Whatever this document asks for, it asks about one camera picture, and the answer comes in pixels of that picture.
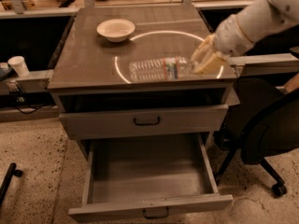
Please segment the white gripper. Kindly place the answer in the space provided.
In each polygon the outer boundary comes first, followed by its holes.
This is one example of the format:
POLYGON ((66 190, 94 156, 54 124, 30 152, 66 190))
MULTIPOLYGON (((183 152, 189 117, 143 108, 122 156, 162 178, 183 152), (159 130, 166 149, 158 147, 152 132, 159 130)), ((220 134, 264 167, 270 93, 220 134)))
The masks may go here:
POLYGON ((241 31, 237 16, 231 15, 219 24, 214 35, 207 36, 196 48, 191 57, 196 63, 193 72, 197 75, 212 73, 227 64, 227 55, 240 56, 253 46, 254 43, 241 31))

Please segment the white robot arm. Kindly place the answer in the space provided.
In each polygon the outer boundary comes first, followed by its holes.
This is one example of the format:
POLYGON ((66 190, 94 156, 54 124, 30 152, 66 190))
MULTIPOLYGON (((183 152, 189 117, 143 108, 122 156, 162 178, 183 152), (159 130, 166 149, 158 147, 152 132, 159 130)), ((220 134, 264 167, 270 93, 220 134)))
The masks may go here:
POLYGON ((194 51, 194 74, 208 74, 254 48, 263 38, 299 23, 299 0, 255 0, 222 21, 194 51))

